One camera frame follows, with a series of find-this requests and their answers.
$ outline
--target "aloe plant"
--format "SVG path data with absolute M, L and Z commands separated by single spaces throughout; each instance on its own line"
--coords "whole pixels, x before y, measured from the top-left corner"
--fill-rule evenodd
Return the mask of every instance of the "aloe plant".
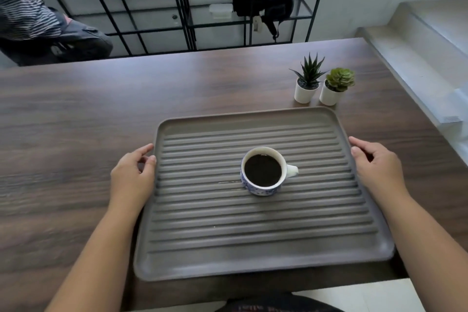
M 319 86 L 319 81 L 317 80 L 320 76 L 325 74 L 326 72 L 320 72 L 320 66 L 322 65 L 322 62 L 325 60 L 325 57 L 319 62 L 318 61 L 318 54 L 315 56 L 315 60 L 312 61 L 310 58 L 310 53 L 309 53 L 309 60 L 304 57 L 304 65 L 301 63 L 302 67 L 302 74 L 297 72 L 294 69 L 289 69 L 292 70 L 294 73 L 297 74 L 299 77 L 298 79 L 298 84 L 301 88 L 307 89 L 307 90 L 313 90 L 317 89 Z
M 327 74 L 325 85 L 330 90 L 343 92 L 354 85 L 354 72 L 346 68 L 334 68 Z

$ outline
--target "black metal shelf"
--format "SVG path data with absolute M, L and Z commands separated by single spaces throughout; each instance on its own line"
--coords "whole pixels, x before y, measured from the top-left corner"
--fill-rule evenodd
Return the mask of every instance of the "black metal shelf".
M 93 17 L 99 15 L 106 15 L 112 24 L 115 32 L 108 33 L 108 36 L 118 36 L 120 41 L 122 42 L 128 56 L 134 56 L 132 51 L 128 47 L 126 40 L 123 36 L 125 35 L 137 35 L 138 40 L 141 43 L 141 46 L 145 52 L 145 55 L 152 55 L 152 54 L 166 54 L 166 53 L 173 53 L 173 52 L 159 52 L 159 53 L 150 53 L 144 43 L 141 34 L 145 33 L 153 33 L 153 32 L 165 32 L 165 31 L 184 31 L 185 42 L 187 44 L 188 51 L 196 51 L 196 34 L 195 30 L 199 28 L 207 28 L 207 27 L 220 27 L 220 26 L 229 26 L 229 25 L 244 25 L 244 42 L 243 46 L 240 47 L 249 47 L 249 46 L 258 46 L 256 44 L 252 44 L 252 16 L 250 17 L 238 17 L 235 13 L 233 13 L 231 19 L 213 19 L 210 12 L 209 12 L 209 4 L 203 5 L 190 5 L 189 0 L 175 0 L 176 6 L 168 7 L 168 8 L 152 8 L 152 9 L 140 9 L 140 10 L 130 10 L 126 0 L 121 0 L 124 10 L 118 11 L 110 11 L 108 6 L 106 5 L 104 0 L 99 0 L 102 8 L 104 9 L 104 13 L 93 13 L 93 14 L 85 14 L 85 15 L 71 15 L 68 11 L 65 3 L 62 0 L 57 0 L 60 6 L 63 8 L 65 13 L 71 18 L 77 19 L 84 19 L 86 17 Z M 320 0 L 316 0 L 313 10 L 307 5 L 305 0 L 294 0 L 294 9 L 291 16 L 287 20 L 294 21 L 292 32 L 291 32 L 291 39 L 286 43 L 292 43 L 294 38 L 294 32 L 296 29 L 296 22 L 297 20 L 305 20 L 310 19 L 309 28 L 307 31 L 306 42 L 309 41 L 310 32 L 312 30 L 313 22 L 315 20 L 315 15 L 317 14 L 317 9 L 319 6 Z M 139 13 L 145 12 L 158 12 L 158 11 L 169 11 L 173 13 L 173 18 L 180 20 L 180 25 L 177 26 L 162 26 L 162 27 L 155 27 L 155 28 L 138 28 L 138 22 L 136 20 L 136 16 Z M 122 31 L 120 30 L 117 22 L 115 21 L 115 16 L 120 14 L 126 14 L 132 24 L 133 30 L 129 31 Z M 247 25 L 249 26 L 249 41 L 247 42 Z

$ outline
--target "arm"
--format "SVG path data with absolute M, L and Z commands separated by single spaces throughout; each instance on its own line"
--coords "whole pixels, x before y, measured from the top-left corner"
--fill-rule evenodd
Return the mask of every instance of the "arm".
M 112 170 L 108 210 L 46 312 L 119 311 L 133 226 L 154 187 L 156 158 L 145 156 L 152 148 L 127 153 Z
M 414 201 L 401 163 L 378 143 L 350 137 L 358 176 L 383 211 L 396 247 L 427 312 L 468 308 L 468 253 Z M 373 156 L 367 159 L 366 153 Z

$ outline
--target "gray tray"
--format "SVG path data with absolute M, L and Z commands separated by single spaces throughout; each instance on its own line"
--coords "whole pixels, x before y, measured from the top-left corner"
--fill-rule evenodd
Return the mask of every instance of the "gray tray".
M 257 197 L 244 154 L 278 150 L 299 176 Z M 155 140 L 155 195 L 134 269 L 145 281 L 390 259 L 388 226 L 355 176 L 346 134 L 324 107 L 169 119 Z

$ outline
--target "coffee cup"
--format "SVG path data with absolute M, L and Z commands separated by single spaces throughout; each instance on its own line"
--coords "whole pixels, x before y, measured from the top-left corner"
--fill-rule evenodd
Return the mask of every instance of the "coffee cup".
M 286 178 L 298 174 L 298 167 L 286 164 L 284 157 L 270 147 L 249 150 L 241 162 L 242 184 L 257 196 L 273 195 Z

